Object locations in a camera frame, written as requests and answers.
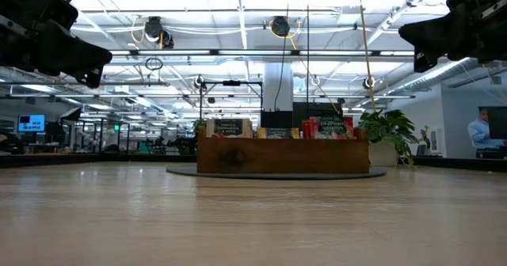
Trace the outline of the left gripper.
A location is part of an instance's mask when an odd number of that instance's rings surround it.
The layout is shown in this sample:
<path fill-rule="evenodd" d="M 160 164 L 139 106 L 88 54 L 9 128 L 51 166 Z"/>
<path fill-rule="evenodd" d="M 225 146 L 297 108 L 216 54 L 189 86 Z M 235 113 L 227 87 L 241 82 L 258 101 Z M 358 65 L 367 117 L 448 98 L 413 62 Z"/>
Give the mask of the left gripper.
<path fill-rule="evenodd" d="M 0 67 L 63 72 L 98 88 L 112 53 L 69 32 L 78 17 L 71 1 L 0 0 Z"/>

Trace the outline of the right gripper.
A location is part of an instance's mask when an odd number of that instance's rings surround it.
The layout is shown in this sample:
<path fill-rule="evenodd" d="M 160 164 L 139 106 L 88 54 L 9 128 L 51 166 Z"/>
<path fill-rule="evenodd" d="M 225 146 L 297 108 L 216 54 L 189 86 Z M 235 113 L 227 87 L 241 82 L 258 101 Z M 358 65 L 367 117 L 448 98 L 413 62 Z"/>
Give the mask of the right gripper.
<path fill-rule="evenodd" d="M 443 17 L 405 24 L 398 34 L 414 46 L 414 72 L 424 73 L 446 55 L 479 63 L 507 61 L 507 0 L 447 0 Z"/>

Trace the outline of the beige vanilla tea packet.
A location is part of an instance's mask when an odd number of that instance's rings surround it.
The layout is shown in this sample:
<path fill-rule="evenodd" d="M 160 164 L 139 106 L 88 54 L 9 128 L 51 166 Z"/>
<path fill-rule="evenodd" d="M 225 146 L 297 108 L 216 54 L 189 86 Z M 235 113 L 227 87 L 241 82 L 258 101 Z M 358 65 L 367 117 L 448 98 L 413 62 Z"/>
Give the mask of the beige vanilla tea packet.
<path fill-rule="evenodd" d="M 249 119 L 210 119 L 206 123 L 207 138 L 252 138 Z"/>

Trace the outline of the orange mango tea packet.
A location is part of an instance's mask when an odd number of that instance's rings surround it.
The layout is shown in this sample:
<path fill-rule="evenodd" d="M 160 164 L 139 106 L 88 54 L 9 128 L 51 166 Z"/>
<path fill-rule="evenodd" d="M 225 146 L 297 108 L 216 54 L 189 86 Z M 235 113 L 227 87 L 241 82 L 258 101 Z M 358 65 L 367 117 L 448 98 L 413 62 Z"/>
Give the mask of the orange mango tea packet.
<path fill-rule="evenodd" d="M 257 137 L 259 139 L 299 139 L 299 129 L 297 127 L 259 127 Z"/>

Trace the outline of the wooden tea caddy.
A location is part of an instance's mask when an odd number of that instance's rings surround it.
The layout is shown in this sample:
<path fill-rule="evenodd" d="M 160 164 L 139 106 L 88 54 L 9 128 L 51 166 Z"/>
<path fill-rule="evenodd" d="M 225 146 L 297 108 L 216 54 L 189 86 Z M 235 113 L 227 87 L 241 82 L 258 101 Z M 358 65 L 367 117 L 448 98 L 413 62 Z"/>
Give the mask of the wooden tea caddy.
<path fill-rule="evenodd" d="M 368 173 L 368 142 L 359 139 L 244 139 L 198 136 L 198 173 Z"/>

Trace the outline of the blue-screen computer monitor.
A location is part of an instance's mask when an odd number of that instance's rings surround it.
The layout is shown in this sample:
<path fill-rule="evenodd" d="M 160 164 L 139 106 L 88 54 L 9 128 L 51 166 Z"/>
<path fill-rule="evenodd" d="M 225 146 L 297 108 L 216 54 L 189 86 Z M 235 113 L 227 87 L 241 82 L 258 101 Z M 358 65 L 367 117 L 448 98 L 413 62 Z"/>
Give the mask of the blue-screen computer monitor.
<path fill-rule="evenodd" d="M 17 118 L 18 132 L 44 132 L 44 114 L 20 114 Z"/>

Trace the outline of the white framed picture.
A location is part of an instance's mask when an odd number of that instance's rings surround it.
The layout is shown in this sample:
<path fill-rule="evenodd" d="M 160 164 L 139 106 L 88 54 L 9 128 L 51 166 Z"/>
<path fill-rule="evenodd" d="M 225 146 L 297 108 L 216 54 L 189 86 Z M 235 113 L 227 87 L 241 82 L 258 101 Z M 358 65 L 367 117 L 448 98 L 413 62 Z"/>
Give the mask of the white framed picture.
<path fill-rule="evenodd" d="M 432 154 L 440 153 L 440 132 L 437 128 L 429 130 L 430 151 Z"/>

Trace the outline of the green potted plant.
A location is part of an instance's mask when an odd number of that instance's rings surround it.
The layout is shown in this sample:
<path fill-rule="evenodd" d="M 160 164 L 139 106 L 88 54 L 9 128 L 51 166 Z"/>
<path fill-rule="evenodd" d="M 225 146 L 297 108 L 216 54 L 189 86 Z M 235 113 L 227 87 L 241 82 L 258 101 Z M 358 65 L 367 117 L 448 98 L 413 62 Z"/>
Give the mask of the green potted plant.
<path fill-rule="evenodd" d="M 365 112 L 360 117 L 359 127 L 366 131 L 369 163 L 375 167 L 394 167 L 399 162 L 413 165 L 411 145 L 425 144 L 431 147 L 429 127 L 414 135 L 414 123 L 401 110 Z"/>

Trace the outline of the person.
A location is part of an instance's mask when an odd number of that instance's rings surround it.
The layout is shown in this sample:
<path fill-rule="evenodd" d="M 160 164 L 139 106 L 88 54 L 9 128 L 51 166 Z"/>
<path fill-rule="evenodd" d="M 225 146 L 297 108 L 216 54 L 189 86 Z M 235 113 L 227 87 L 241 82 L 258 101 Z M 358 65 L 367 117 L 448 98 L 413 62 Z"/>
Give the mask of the person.
<path fill-rule="evenodd" d="M 507 139 L 492 139 L 490 137 L 486 107 L 479 108 L 478 119 L 468 124 L 467 132 L 472 141 L 472 146 L 478 150 L 500 150 L 502 146 L 507 146 Z"/>

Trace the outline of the black chair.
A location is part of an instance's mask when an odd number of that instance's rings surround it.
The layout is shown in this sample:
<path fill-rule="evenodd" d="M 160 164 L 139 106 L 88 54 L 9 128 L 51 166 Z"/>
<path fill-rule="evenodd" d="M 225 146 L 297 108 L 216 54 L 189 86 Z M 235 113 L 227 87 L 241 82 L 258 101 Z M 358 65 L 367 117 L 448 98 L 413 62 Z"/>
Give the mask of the black chair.
<path fill-rule="evenodd" d="M 0 131 L 0 151 L 9 154 L 25 153 L 22 141 L 15 134 L 5 131 Z"/>

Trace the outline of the round grey woven placemat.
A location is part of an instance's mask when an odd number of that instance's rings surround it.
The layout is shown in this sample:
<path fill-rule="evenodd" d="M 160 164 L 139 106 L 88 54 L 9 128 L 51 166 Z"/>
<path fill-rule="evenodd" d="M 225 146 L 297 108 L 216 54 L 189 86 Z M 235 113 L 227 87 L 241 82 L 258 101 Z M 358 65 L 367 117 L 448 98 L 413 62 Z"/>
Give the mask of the round grey woven placemat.
<path fill-rule="evenodd" d="M 166 167 L 166 172 L 189 177 L 289 181 L 366 179 L 373 177 L 382 177 L 387 174 L 387 171 L 385 169 L 371 169 L 369 173 L 198 173 L 195 165 L 168 165 Z"/>

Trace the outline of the silver ventilation duct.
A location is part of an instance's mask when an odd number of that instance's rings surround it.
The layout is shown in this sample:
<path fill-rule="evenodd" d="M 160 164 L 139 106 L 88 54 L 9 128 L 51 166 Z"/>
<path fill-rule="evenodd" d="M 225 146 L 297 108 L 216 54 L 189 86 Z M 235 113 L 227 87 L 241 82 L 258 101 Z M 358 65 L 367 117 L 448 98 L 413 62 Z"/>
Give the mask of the silver ventilation duct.
<path fill-rule="evenodd" d="M 394 96 L 401 95 L 402 93 L 411 93 L 429 88 L 435 84 L 438 84 L 442 81 L 448 80 L 450 78 L 454 78 L 459 74 L 464 74 L 465 72 L 471 72 L 474 69 L 478 68 L 494 68 L 494 69 L 507 69 L 506 61 L 493 61 L 488 64 L 481 64 L 477 59 L 465 58 L 457 62 L 448 62 L 444 64 L 438 64 L 436 67 L 430 69 L 429 71 L 418 74 L 414 73 L 414 78 L 409 79 L 407 82 L 398 82 L 396 85 L 391 86 L 389 89 L 385 89 L 381 92 L 382 96 Z"/>

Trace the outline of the dark wall screen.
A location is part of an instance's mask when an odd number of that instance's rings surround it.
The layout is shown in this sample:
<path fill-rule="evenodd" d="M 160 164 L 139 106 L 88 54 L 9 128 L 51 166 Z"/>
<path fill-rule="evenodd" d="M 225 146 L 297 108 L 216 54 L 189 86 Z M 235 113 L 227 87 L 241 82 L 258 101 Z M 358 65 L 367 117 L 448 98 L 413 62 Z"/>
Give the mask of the dark wall screen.
<path fill-rule="evenodd" d="M 482 139 L 484 147 L 481 157 L 507 158 L 507 108 L 481 107 L 479 117 L 487 127 Z"/>

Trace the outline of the black aluminium table frame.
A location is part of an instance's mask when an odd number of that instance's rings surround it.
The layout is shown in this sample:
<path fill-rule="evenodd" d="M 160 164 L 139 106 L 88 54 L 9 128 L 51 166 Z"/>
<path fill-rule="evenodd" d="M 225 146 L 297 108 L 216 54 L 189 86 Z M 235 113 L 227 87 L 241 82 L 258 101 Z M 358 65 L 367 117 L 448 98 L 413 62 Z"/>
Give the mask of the black aluminium table frame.
<path fill-rule="evenodd" d="M 91 162 L 171 162 L 196 163 L 192 155 L 149 154 L 35 154 L 0 155 L 0 169 L 42 165 L 65 165 Z M 448 169 L 468 169 L 507 173 L 507 159 L 460 159 L 415 157 L 414 164 Z"/>

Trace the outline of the black rig frame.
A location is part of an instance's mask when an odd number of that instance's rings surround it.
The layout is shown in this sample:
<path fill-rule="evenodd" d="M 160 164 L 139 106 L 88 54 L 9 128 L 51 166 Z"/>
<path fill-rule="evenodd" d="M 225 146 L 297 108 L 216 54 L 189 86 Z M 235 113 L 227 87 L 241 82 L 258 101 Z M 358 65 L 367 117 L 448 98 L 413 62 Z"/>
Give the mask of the black rig frame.
<path fill-rule="evenodd" d="M 198 78 L 198 85 L 199 85 L 199 119 L 203 119 L 203 99 L 204 95 L 211 92 L 217 85 L 222 86 L 247 86 L 250 88 L 254 94 L 260 98 L 260 110 L 263 110 L 264 105 L 264 89 L 263 89 L 263 82 L 252 82 L 252 81 L 239 81 L 239 80 L 224 80 L 224 81 L 205 81 L 203 78 Z M 253 88 L 253 85 L 258 85 L 260 88 L 260 92 L 255 90 Z"/>

